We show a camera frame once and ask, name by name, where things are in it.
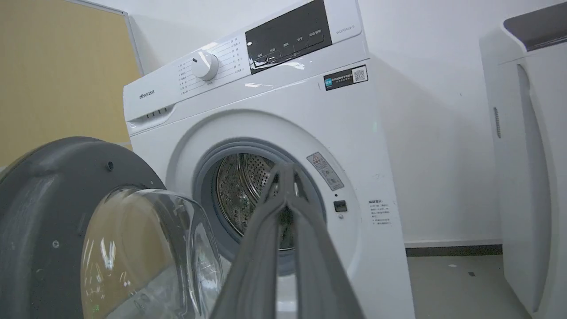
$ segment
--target white wall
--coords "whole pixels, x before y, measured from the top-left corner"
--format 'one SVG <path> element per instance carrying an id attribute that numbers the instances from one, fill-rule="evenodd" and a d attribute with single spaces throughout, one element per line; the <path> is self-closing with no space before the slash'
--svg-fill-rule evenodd
<path id="1" fill-rule="evenodd" d="M 99 0 L 128 11 L 146 71 L 295 0 Z M 359 0 L 408 246 L 501 241 L 478 39 L 558 0 Z"/>

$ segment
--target sticker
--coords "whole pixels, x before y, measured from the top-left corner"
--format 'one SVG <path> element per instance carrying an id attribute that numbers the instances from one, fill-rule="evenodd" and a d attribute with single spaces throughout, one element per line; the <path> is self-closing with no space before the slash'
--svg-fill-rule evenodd
<path id="1" fill-rule="evenodd" d="M 370 215 L 373 225 L 391 225 L 390 222 L 390 206 L 384 203 L 382 199 L 373 199 L 368 201 L 370 207 Z"/>
<path id="2" fill-rule="evenodd" d="M 325 79 L 325 90 L 338 89 L 339 87 L 368 81 L 368 71 L 366 65 L 356 68 L 342 70 L 337 73 L 323 76 Z"/>
<path id="3" fill-rule="evenodd" d="M 313 164 L 313 167 L 317 171 L 319 171 L 319 174 L 321 174 L 321 176 L 325 179 L 327 185 L 329 185 L 332 191 L 345 187 L 337 173 L 335 173 L 335 170 L 329 165 L 321 153 L 317 152 L 315 154 L 311 154 L 307 156 L 307 160 Z"/>

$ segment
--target control knob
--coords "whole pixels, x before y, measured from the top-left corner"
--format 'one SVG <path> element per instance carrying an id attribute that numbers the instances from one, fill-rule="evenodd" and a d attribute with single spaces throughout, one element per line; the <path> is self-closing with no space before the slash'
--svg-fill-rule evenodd
<path id="1" fill-rule="evenodd" d="M 217 75 L 218 59 L 215 55 L 205 50 L 193 52 L 191 54 L 191 63 L 193 75 L 203 81 L 210 81 Z"/>

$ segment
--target black display panel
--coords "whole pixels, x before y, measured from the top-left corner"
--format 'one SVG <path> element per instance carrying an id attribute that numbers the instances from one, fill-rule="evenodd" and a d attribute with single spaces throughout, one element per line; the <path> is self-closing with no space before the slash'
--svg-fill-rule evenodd
<path id="1" fill-rule="evenodd" d="M 246 32 L 252 74 L 331 45 L 323 0 L 314 0 Z"/>

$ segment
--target stainless steel drum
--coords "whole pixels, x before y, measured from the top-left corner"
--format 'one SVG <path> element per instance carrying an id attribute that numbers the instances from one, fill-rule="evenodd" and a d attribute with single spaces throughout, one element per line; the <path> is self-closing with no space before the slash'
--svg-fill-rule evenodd
<path id="1" fill-rule="evenodd" d="M 260 200 L 274 162 L 254 154 L 234 154 L 225 157 L 217 172 L 217 199 L 229 224 L 241 236 Z M 275 196 L 277 189 L 270 189 Z M 280 250 L 293 248 L 289 225 L 281 229 Z"/>

